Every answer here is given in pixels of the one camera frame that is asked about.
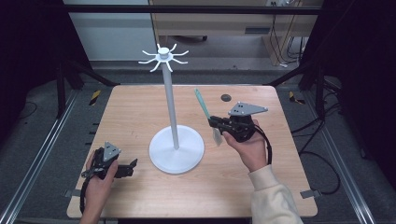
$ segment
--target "sleeve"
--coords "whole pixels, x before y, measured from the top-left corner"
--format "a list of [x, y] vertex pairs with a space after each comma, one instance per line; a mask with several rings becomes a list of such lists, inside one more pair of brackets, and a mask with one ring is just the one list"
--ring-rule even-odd
[[253, 224], [303, 223], [290, 190], [276, 180], [271, 165], [248, 175], [255, 190], [251, 195]]

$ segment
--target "human hand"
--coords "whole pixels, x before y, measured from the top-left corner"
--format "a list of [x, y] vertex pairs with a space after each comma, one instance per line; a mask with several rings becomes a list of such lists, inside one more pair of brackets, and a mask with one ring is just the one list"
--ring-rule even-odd
[[[87, 170], [90, 169], [93, 155], [94, 152], [86, 163]], [[80, 223], [98, 223], [100, 214], [110, 195], [111, 184], [113, 183], [114, 175], [118, 168], [119, 163], [115, 160], [108, 168], [105, 179], [101, 179], [96, 175], [91, 178], [85, 192], [85, 210]]]
[[[259, 122], [254, 119], [253, 122], [259, 125]], [[223, 136], [230, 147], [233, 147], [241, 157], [242, 162], [246, 165], [250, 172], [261, 169], [267, 165], [265, 140], [257, 132], [243, 143], [238, 143], [232, 135], [223, 132]]]

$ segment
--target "gray floor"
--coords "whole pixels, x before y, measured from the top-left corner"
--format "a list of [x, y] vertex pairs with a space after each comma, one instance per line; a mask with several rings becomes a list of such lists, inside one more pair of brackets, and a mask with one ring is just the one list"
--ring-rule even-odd
[[[177, 43], [176, 53], [189, 50], [188, 65], [175, 65], [175, 84], [251, 84], [261, 85], [286, 74], [297, 66], [291, 63], [288, 68], [272, 66], [260, 37], [209, 36], [206, 42], [199, 37], [172, 37], [168, 45]], [[163, 83], [160, 71], [149, 73], [154, 64], [140, 66], [136, 62], [92, 62], [95, 70], [113, 81], [123, 84]], [[76, 93], [70, 115], [54, 142], [42, 170], [30, 193], [27, 195], [18, 214], [17, 223], [76, 223], [66, 215], [69, 199], [62, 196], [66, 189], [72, 189], [78, 180], [79, 172], [94, 138], [97, 123], [100, 122], [111, 88], [96, 80], [81, 75], [85, 86]], [[291, 102], [289, 92], [296, 99], [306, 100], [313, 96], [311, 91], [299, 92], [296, 88], [299, 77], [278, 86], [277, 93], [291, 130], [302, 127], [314, 118], [308, 104]], [[89, 105], [92, 94], [101, 90], [97, 103]], [[18, 186], [29, 172], [35, 155], [46, 139], [57, 113], [55, 82], [49, 82], [32, 90], [21, 117], [9, 139], [0, 150], [0, 209], [6, 209]], [[327, 98], [326, 106], [337, 102], [334, 95]], [[299, 135], [312, 133], [318, 126], [311, 127]], [[396, 223], [396, 192], [388, 184], [374, 161], [361, 158], [359, 147], [342, 114], [335, 110], [326, 118], [325, 128], [332, 136], [337, 149], [346, 161], [353, 179], [367, 203], [376, 223]], [[294, 138], [301, 149], [309, 136]], [[308, 145], [306, 151], [313, 151], [328, 161], [328, 145], [319, 133]], [[336, 187], [336, 176], [323, 161], [309, 155], [301, 157], [311, 187], [323, 191]], [[358, 219], [350, 202], [345, 185], [332, 195], [316, 198], [318, 214], [304, 217], [304, 223], [364, 223]]]

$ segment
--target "white stand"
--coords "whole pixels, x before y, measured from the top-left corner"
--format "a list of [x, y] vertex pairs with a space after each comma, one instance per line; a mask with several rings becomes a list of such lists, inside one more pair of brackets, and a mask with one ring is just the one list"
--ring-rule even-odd
[[163, 82], [171, 121], [170, 127], [160, 130], [152, 138], [149, 145], [149, 156], [158, 169], [171, 175], [180, 175], [193, 169], [201, 161], [205, 146], [204, 140], [198, 132], [190, 127], [177, 125], [171, 77], [173, 71], [169, 61], [183, 63], [174, 59], [174, 56], [185, 55], [188, 51], [183, 54], [172, 54], [171, 52], [175, 48], [176, 45], [171, 50], [161, 48], [158, 45], [158, 54], [149, 54], [143, 51], [147, 55], [155, 56], [155, 58], [139, 63], [157, 61], [156, 66], [150, 72], [155, 71], [160, 63], [162, 64]]

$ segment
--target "wall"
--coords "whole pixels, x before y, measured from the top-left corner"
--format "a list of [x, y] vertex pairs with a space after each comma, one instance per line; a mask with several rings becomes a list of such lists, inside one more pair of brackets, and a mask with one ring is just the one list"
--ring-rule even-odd
[[[67, 5], [148, 5], [147, 0], [64, 0]], [[156, 52], [151, 17], [128, 13], [70, 13], [90, 61], [146, 60]]]

